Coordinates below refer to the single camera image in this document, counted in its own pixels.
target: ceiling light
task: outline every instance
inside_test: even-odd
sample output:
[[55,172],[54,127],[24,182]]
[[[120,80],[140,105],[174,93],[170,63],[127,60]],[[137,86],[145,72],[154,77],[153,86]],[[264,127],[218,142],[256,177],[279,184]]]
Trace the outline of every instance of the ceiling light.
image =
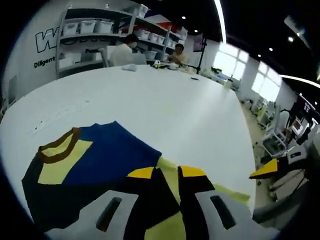
[[303,83],[306,83],[306,84],[310,84],[310,85],[315,86],[316,88],[320,89],[320,85],[319,84],[317,84],[317,83],[315,83],[313,81],[310,81],[310,80],[306,80],[306,79],[303,79],[303,78],[300,78],[300,77],[296,77],[296,76],[288,76],[288,75],[280,75],[280,77],[285,78],[285,79],[297,80],[297,81],[300,81],[300,82],[303,82]]
[[214,0],[214,5],[216,7],[216,11],[218,12],[221,34],[222,34],[222,42],[226,44],[227,43],[226,26],[225,26],[224,13],[222,12],[220,0]]

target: round table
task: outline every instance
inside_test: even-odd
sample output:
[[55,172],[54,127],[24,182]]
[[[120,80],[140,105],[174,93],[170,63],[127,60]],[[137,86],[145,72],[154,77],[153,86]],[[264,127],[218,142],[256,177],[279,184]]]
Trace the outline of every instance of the round table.
[[110,67],[55,80],[7,110],[0,125],[1,157],[29,215],[21,180],[38,147],[72,127],[113,121],[165,159],[201,168],[212,183],[250,195],[253,212],[256,181],[249,175],[255,160],[236,94],[200,75],[139,65],[136,72]]

